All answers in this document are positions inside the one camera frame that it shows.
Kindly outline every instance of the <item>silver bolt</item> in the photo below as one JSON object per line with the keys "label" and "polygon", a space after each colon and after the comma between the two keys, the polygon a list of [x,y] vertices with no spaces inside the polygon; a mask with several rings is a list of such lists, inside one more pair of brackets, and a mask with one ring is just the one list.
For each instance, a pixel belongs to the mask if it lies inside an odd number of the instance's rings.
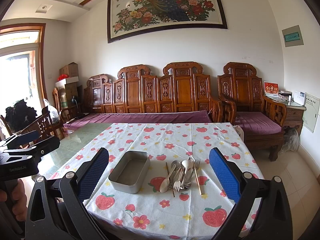
{"label": "silver bolt", "polygon": [[246,179],[251,179],[252,178],[252,174],[250,172],[245,172],[243,174],[243,176],[246,178]]}
{"label": "silver bolt", "polygon": [[43,177],[43,176],[40,176],[40,177],[37,178],[37,182],[41,182],[41,181],[43,181],[43,180],[44,180],[44,177]]}
{"label": "silver bolt", "polygon": [[67,178],[67,179],[71,179],[71,178],[73,178],[74,175],[75,175],[75,174],[74,174],[72,171],[70,171],[70,172],[68,172],[68,173],[66,174],[66,178]]}
{"label": "silver bolt", "polygon": [[278,177],[278,176],[275,176],[275,181],[276,181],[276,182],[281,182],[281,178]]}

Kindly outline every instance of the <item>purple seat cushion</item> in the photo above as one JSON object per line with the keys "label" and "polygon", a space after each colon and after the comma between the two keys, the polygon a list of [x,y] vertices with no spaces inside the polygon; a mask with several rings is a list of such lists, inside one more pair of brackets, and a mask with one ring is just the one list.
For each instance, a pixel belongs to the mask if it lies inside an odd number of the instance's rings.
{"label": "purple seat cushion", "polygon": [[77,130],[87,123],[210,123],[210,117],[206,110],[184,113],[160,113],[160,114],[89,114],[88,116],[65,123],[63,126],[70,130]]}
{"label": "purple seat cushion", "polygon": [[261,112],[237,112],[235,125],[239,125],[245,135],[267,135],[281,132],[281,126]]}

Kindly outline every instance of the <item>rectangular metal container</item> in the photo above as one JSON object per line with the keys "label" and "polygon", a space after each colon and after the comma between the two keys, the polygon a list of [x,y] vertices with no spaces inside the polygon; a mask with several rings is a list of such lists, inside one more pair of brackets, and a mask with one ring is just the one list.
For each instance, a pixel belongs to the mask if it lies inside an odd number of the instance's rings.
{"label": "rectangular metal container", "polygon": [[136,194],[141,188],[149,166],[148,153],[128,151],[110,173],[110,183],[116,190]]}

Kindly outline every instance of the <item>finger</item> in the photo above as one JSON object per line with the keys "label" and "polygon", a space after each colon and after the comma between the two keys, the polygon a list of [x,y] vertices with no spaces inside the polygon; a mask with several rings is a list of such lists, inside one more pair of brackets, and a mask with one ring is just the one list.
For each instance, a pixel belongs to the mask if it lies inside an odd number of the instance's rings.
{"label": "finger", "polygon": [[0,189],[0,202],[7,201],[7,194],[3,190]]}
{"label": "finger", "polygon": [[14,200],[19,200],[23,197],[24,194],[25,194],[25,190],[24,190],[23,181],[21,179],[18,179],[18,184],[12,191],[12,198]]}
{"label": "finger", "polygon": [[20,215],[24,212],[25,208],[27,206],[27,196],[24,195],[21,199],[19,199],[15,205],[12,207],[13,214]]}
{"label": "finger", "polygon": [[25,221],[27,219],[27,211],[28,211],[28,209],[26,207],[25,210],[21,214],[16,216],[16,220]]}

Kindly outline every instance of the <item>plastic bag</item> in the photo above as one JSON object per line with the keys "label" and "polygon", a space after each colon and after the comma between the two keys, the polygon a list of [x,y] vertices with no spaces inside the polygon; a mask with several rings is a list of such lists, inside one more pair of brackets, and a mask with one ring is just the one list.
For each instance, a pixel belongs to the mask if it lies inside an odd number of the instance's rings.
{"label": "plastic bag", "polygon": [[287,151],[297,151],[299,148],[299,135],[295,128],[289,128],[289,130],[285,133],[283,146],[280,150],[281,153],[285,153]]}
{"label": "plastic bag", "polygon": [[55,124],[60,122],[60,116],[59,116],[58,110],[53,106],[51,106],[47,99],[44,99],[44,105],[48,106],[52,123]]}

